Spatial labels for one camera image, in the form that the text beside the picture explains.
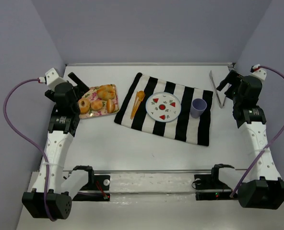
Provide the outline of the metal serving tongs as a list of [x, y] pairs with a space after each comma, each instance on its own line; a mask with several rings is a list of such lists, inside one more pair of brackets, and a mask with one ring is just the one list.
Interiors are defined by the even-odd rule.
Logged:
[[215, 85], [215, 82], [214, 82], [212, 71], [210, 71], [210, 73], [209, 73], [209, 78], [210, 78], [210, 81], [211, 81], [211, 84], [212, 84], [212, 87], [213, 87], [213, 92], [214, 92], [214, 95], [217, 99], [218, 105], [222, 109], [222, 108], [224, 108], [225, 103], [226, 103], [226, 96], [223, 93], [218, 92], [216, 85]]

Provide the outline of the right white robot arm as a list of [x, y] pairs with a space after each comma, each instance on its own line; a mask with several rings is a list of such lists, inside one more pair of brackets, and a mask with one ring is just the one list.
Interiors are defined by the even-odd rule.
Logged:
[[257, 105], [265, 78], [263, 69], [248, 76], [232, 70], [216, 88], [221, 91], [230, 84], [225, 95], [233, 101], [233, 117], [253, 161], [243, 174], [231, 165], [216, 164], [211, 170], [211, 178], [214, 183], [231, 188], [231, 197], [237, 197], [244, 208], [276, 210], [284, 202], [284, 180], [273, 162], [265, 113]]

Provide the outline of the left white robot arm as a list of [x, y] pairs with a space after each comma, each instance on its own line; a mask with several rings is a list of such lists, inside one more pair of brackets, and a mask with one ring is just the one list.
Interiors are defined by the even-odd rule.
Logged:
[[95, 182], [91, 166], [76, 166], [67, 179], [63, 177], [67, 153], [80, 121], [78, 101], [88, 91], [74, 73], [68, 76], [75, 85], [60, 77], [54, 68], [45, 73], [43, 80], [49, 88], [45, 96], [55, 105], [38, 177], [31, 191], [22, 197], [24, 207], [36, 219], [67, 219], [72, 199], [84, 186], [92, 186]]

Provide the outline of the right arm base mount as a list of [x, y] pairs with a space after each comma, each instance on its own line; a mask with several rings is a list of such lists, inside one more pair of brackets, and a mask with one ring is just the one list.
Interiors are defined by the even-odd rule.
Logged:
[[231, 188], [213, 180], [210, 174], [195, 174], [191, 187], [197, 201], [238, 200], [237, 194], [230, 197]]

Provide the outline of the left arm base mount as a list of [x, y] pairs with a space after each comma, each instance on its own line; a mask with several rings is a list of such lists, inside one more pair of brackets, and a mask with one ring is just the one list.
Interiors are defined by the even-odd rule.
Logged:
[[110, 175], [95, 175], [94, 183], [83, 186], [72, 200], [87, 202], [109, 202], [111, 197], [109, 187]]

